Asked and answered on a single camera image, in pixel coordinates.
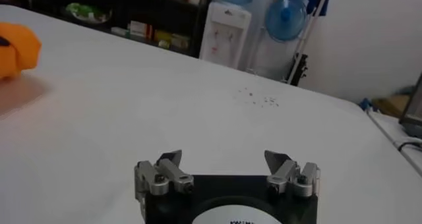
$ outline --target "computer monitor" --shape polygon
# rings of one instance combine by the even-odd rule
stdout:
[[[422,74],[400,118],[400,124],[408,135],[422,138]]]

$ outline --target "white circular label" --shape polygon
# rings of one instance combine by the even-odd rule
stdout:
[[[265,211],[250,206],[218,206],[198,215],[192,224],[281,224]]]

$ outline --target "white table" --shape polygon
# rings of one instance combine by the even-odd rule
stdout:
[[[0,86],[2,224],[142,223],[133,166],[176,149],[192,174],[267,175],[265,149],[317,163],[319,223],[422,220],[422,178],[350,102],[14,7],[0,20],[43,42]]]
[[[376,112],[369,112],[368,115],[396,148],[409,137],[397,118]],[[422,176],[422,151],[414,146],[405,146],[401,153]]]

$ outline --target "white wall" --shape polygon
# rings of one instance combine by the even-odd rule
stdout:
[[[414,84],[422,71],[422,0],[330,0],[300,87],[360,101]]]

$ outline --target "orange toy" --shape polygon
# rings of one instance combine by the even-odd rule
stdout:
[[[41,42],[27,27],[0,22],[0,78],[14,78],[37,65]]]

